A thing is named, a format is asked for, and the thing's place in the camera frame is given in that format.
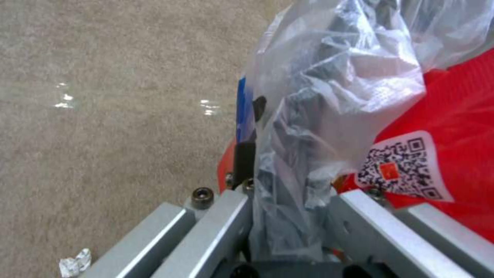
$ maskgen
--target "crumpled plastic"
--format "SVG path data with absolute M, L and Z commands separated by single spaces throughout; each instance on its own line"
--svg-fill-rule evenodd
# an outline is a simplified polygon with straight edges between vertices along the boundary
M 301 0 L 277 15 L 246 68 L 246 95 L 266 99 L 255 123 L 254 259 L 323 260 L 331 181 L 359 169 L 375 136 L 425 94 L 423 72 L 484 43 L 493 8 Z
M 61 259 L 58 263 L 62 278 L 77 277 L 91 266 L 91 251 L 84 248 L 76 258 Z

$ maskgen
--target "white sticker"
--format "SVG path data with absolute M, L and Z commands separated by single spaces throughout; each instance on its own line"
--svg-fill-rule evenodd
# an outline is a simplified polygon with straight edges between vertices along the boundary
M 374 144 L 362 170 L 355 175 L 355 183 L 413 197 L 453 201 L 444 186 L 436 147 L 427 131 L 415 131 Z

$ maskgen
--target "red bag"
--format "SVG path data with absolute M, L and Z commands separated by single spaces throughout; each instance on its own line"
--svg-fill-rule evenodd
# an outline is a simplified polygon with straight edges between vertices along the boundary
M 427 95 L 377 136 L 343 190 L 381 187 L 397 208 L 427 201 L 494 241 L 494 49 L 424 78 Z

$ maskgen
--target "metal bar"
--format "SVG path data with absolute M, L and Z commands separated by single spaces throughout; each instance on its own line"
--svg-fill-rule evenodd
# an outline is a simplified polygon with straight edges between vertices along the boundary
M 395 215 L 475 277 L 494 277 L 494 245 L 430 204 Z
M 403 278 L 471 277 L 361 190 L 333 197 L 329 220 L 354 261 L 384 262 Z
M 252 225 L 247 195 L 226 190 L 175 250 L 153 278 L 209 278 L 223 259 L 231 259 L 246 240 Z
M 194 223 L 191 211 L 163 203 L 82 277 L 149 277 Z

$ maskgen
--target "beige carpet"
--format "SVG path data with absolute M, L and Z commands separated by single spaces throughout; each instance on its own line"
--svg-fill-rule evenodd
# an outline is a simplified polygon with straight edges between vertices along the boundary
M 287 4 L 0 0 L 0 276 L 59 277 L 216 188 L 238 77 Z

